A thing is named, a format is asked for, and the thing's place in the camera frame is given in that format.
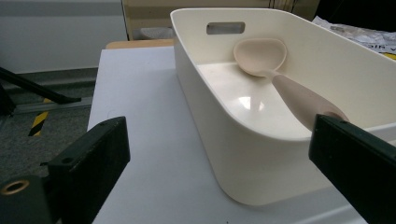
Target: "ladle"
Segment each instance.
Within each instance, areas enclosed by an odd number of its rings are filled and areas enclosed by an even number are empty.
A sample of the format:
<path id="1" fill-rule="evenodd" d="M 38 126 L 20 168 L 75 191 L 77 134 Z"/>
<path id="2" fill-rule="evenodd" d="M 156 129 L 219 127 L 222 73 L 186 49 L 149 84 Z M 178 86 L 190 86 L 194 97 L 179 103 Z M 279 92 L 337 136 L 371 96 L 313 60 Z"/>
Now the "ladle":
<path id="1" fill-rule="evenodd" d="M 271 78 L 291 113 L 310 131 L 315 125 L 316 114 L 348 121 L 336 105 L 276 71 L 285 62 L 286 55 L 285 44 L 272 38 L 245 39 L 233 48 L 239 67 L 250 75 Z"/>

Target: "yellow black warning tape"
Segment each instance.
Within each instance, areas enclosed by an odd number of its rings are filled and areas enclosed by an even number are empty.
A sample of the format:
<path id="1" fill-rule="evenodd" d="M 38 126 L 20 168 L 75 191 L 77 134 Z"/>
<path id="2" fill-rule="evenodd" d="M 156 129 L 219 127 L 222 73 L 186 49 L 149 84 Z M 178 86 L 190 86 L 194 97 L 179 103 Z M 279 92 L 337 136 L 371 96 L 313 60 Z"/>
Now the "yellow black warning tape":
<path id="1" fill-rule="evenodd" d="M 49 103 L 51 100 L 44 99 L 44 103 Z M 30 129 L 29 136 L 39 136 L 41 134 L 41 129 L 43 128 L 44 121 L 46 121 L 48 111 L 40 112 L 35 116 L 35 121 L 33 122 L 32 128 Z"/>

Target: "plastic storage bin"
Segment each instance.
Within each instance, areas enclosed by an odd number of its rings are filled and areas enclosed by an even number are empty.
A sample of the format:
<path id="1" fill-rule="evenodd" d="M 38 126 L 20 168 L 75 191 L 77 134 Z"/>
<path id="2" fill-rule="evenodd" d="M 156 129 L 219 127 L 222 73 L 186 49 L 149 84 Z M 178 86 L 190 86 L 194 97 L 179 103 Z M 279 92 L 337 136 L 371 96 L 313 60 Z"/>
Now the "plastic storage bin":
<path id="1" fill-rule="evenodd" d="M 279 71 L 340 107 L 380 138 L 396 137 L 396 62 L 288 12 L 258 8 L 173 11 L 179 81 L 221 188 L 260 205 L 331 183 L 308 159 L 309 132 L 267 78 L 239 69 L 241 39 L 282 40 Z M 208 25 L 244 24 L 241 34 L 209 35 Z"/>

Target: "table surface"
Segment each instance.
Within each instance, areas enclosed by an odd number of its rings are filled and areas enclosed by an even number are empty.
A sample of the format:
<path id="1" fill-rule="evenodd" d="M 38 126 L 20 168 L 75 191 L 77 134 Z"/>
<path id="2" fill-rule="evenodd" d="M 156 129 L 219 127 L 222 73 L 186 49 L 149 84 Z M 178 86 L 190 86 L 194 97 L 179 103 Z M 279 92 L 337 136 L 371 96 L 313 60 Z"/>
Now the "table surface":
<path id="1" fill-rule="evenodd" d="M 365 223 L 335 188 L 263 206 L 229 198 L 178 83 L 173 47 L 154 46 L 102 51 L 89 129 L 125 116 L 131 161 L 94 223 Z"/>
<path id="2" fill-rule="evenodd" d="M 173 46 L 173 39 L 117 41 L 106 45 L 106 49 L 134 49 Z"/>

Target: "ladle handle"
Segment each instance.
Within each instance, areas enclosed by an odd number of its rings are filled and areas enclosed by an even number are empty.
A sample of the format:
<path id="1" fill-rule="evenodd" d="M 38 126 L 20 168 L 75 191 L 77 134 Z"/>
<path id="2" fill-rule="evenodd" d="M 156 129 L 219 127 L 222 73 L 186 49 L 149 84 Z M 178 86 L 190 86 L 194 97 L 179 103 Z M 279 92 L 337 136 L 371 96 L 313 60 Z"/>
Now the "ladle handle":
<path id="1" fill-rule="evenodd" d="M 288 77 L 276 75 L 272 82 L 294 117 L 310 131 L 314 128 L 316 114 L 348 121 L 336 105 Z"/>

